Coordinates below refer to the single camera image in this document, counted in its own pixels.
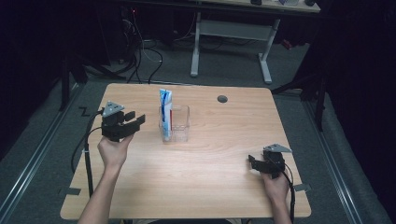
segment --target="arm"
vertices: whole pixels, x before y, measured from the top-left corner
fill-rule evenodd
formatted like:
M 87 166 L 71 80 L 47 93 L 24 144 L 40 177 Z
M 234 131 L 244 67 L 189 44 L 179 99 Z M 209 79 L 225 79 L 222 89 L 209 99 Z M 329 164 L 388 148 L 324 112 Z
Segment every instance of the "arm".
M 263 174 L 265 192 L 271 201 L 275 224 L 290 224 L 290 214 L 286 204 L 289 191 L 288 180 L 284 175 L 271 179 L 271 175 Z
M 122 165 L 126 161 L 128 145 L 134 138 L 130 135 L 121 142 L 111 142 L 102 137 L 98 148 L 105 165 L 105 170 L 93 195 L 84 208 L 78 223 L 107 223 L 114 188 Z

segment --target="white and blue package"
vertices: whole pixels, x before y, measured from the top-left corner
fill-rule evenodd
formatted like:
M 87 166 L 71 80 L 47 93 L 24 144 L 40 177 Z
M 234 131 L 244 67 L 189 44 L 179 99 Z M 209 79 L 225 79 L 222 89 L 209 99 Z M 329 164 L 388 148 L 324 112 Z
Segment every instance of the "white and blue package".
M 160 96 L 163 139 L 169 141 L 172 135 L 172 92 L 160 89 Z

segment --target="desk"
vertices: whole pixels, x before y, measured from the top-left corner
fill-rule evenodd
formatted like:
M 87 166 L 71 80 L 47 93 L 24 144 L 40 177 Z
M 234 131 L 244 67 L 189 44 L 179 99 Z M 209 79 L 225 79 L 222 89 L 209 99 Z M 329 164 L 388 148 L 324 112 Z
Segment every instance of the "desk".
M 320 8 L 318 7 L 317 4 L 314 4 L 312 7 L 308 7 L 304 3 L 304 0 L 300 0 L 297 6 L 293 6 L 293 7 L 282 6 L 279 2 L 273 2 L 269 0 L 262 0 L 261 6 L 253 6 L 250 4 L 250 1 L 248 0 L 203 0 L 202 2 L 228 4 L 228 5 L 235 5 L 241 7 L 271 8 L 277 10 L 290 10 L 290 11 L 299 11 L 299 12 L 313 12 L 313 13 L 320 12 Z M 271 84 L 272 79 L 271 79 L 270 71 L 268 69 L 267 57 L 271 49 L 271 46 L 274 42 L 274 38 L 279 23 L 280 23 L 280 19 L 276 19 L 272 26 L 225 22 L 225 21 L 201 20 L 201 13 L 198 13 L 196 26 L 195 26 L 196 27 L 195 44 L 194 44 L 194 51 L 192 54 L 191 76 L 192 77 L 198 76 L 200 35 L 217 35 L 217 36 L 265 41 L 266 45 L 263 49 L 263 52 L 259 54 L 259 62 L 262 67 L 262 75 L 264 78 L 264 82 L 267 84 Z
M 187 143 L 164 144 L 159 130 L 159 89 L 173 92 L 175 105 L 189 105 L 190 138 Z M 218 102 L 225 95 L 228 102 Z M 160 86 L 110 84 L 100 107 L 107 101 L 125 106 L 125 112 L 146 114 L 146 123 L 129 145 L 114 192 L 113 218 L 242 218 L 271 217 L 271 207 L 259 172 L 250 170 L 248 154 L 262 159 L 262 148 L 279 143 L 289 146 L 269 90 L 263 88 Z M 100 126 L 101 118 L 93 128 Z M 93 184 L 103 172 L 95 148 L 101 139 L 93 132 L 91 148 Z M 70 185 L 81 189 L 67 195 L 61 216 L 78 219 L 89 200 L 82 158 Z M 292 157 L 284 154 L 294 175 L 301 178 Z M 309 202 L 296 192 L 296 217 L 308 217 Z

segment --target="forearm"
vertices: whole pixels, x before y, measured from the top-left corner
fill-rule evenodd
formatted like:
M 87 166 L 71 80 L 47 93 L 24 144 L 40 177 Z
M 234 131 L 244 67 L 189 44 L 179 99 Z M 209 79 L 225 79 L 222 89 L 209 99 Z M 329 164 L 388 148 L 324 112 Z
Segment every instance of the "forearm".
M 78 223 L 108 223 L 110 205 L 120 170 L 104 172 Z
M 290 214 L 286 202 L 272 202 L 275 224 L 290 224 Z

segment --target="transparent box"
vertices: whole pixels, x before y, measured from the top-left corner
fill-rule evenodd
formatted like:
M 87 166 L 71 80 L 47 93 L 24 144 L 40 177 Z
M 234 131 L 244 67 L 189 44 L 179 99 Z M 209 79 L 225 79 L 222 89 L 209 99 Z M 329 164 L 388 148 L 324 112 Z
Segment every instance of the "transparent box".
M 160 132 L 163 142 L 187 142 L 189 139 L 190 128 L 190 107 L 187 105 L 173 105 L 172 106 L 172 129 L 165 137 L 165 130 L 163 129 L 161 107 L 159 109 Z

